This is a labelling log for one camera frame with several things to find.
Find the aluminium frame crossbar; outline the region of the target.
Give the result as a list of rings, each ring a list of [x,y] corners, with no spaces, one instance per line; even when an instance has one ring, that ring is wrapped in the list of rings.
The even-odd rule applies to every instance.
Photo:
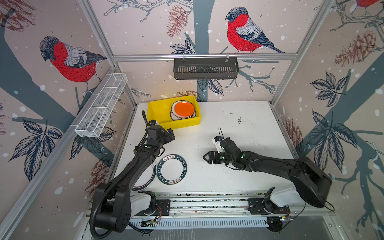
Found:
[[[173,61],[174,59],[202,59],[202,58],[237,58],[238,60],[289,60],[298,57],[296,53],[257,53],[257,54],[195,54],[195,55],[115,55],[113,60],[120,62],[156,62]]]

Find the white plate green lettered rim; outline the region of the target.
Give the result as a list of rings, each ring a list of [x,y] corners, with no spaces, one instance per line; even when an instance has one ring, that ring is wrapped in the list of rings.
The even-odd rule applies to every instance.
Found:
[[[186,160],[180,155],[167,155],[157,166],[157,177],[165,185],[175,185],[182,181],[187,174]]]

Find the white plate green red rim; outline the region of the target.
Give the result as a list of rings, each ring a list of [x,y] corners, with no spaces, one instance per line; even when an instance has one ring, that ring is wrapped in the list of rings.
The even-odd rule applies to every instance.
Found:
[[[155,179],[157,175],[157,166],[149,166],[139,177],[133,186],[133,191],[141,191],[147,188]]]

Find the orange plate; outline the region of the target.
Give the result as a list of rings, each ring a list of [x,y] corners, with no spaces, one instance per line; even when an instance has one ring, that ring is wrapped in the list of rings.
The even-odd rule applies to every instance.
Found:
[[[177,101],[172,105],[171,113],[180,119],[190,118],[195,113],[195,107],[188,101]]]

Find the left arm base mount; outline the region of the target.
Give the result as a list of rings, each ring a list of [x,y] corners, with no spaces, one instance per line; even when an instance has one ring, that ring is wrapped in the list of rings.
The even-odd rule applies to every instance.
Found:
[[[155,210],[146,213],[146,211],[141,211],[137,214],[137,216],[169,216],[170,215],[170,208],[171,208],[171,201],[170,200],[157,200],[156,201],[156,207]]]

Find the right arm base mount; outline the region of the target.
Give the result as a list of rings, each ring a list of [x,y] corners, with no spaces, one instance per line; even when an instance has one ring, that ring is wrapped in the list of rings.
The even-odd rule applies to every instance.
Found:
[[[271,200],[275,187],[270,188],[263,198],[248,199],[248,211],[251,215],[290,215],[288,206],[279,207]]]

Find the black hanging basket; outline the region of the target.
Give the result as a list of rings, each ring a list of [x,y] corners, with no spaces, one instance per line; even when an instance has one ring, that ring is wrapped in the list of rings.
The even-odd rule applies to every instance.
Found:
[[[174,60],[176,80],[230,80],[239,73],[237,58],[192,58]]]

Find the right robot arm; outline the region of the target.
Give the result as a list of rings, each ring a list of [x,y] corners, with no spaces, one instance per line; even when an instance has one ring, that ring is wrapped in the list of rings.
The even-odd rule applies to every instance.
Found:
[[[326,205],[332,180],[323,170],[307,157],[299,159],[278,159],[250,151],[242,151],[230,138],[216,136],[213,139],[215,151],[203,155],[210,165],[232,165],[232,170],[261,172],[289,180],[295,186],[301,200],[323,208]]]

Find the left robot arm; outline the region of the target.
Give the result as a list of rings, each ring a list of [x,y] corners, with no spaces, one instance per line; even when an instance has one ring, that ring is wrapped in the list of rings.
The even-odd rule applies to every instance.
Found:
[[[149,233],[130,223],[134,215],[131,191],[143,172],[162,154],[164,145],[173,140],[172,129],[165,130],[160,125],[147,127],[143,139],[134,148],[134,158],[117,177],[98,185],[90,215],[90,231],[95,239],[103,239],[112,232],[121,233],[127,226],[142,234]]]

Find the white plate black clover pattern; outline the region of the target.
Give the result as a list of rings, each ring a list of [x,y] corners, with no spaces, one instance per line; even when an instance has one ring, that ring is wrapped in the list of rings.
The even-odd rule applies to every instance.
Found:
[[[184,120],[184,119],[190,119],[190,118],[195,118],[196,117],[196,111],[193,112],[192,115],[187,116],[187,117],[178,117],[176,116],[173,112],[170,112],[171,119],[173,121],[178,121],[178,120]]]

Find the yellow plastic bin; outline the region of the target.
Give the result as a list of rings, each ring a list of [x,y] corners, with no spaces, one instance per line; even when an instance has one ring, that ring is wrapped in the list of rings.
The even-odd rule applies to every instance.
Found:
[[[196,117],[184,120],[173,121],[170,116],[171,107],[177,101],[188,101],[195,107]],[[201,123],[201,113],[195,96],[184,96],[159,101],[152,101],[148,104],[147,119],[156,120],[165,129],[180,129],[196,126]]]

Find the aluminium rail base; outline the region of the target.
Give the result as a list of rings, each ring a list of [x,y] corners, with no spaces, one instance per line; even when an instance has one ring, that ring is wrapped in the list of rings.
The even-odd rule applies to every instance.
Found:
[[[299,220],[300,217],[320,217],[327,220],[334,216],[328,208],[318,209],[309,204],[289,205],[290,215],[251,215],[248,199],[263,198],[261,193],[245,194],[158,194],[157,200],[170,200],[169,216],[137,216],[139,200],[133,195],[134,215],[130,223],[136,228],[151,232],[179,229],[215,228],[268,228],[277,232],[285,224]]]

